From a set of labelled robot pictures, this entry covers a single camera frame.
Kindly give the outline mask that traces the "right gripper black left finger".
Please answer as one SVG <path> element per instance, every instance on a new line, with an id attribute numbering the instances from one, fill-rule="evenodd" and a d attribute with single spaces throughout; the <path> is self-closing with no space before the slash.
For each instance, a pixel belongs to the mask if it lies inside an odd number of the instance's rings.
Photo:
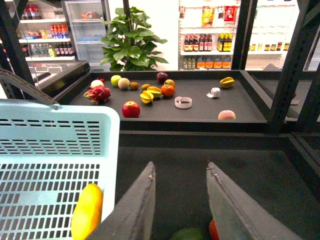
<path id="1" fill-rule="evenodd" d="M 149 240 L 156 204 L 156 166 L 148 162 L 88 240 Z"/>

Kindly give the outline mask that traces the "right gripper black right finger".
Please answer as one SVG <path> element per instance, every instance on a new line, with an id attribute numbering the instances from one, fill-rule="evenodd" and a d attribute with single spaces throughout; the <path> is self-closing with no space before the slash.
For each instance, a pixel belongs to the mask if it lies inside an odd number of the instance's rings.
<path id="1" fill-rule="evenodd" d="M 206 168 L 209 207 L 221 240 L 300 240 L 216 164 Z"/>

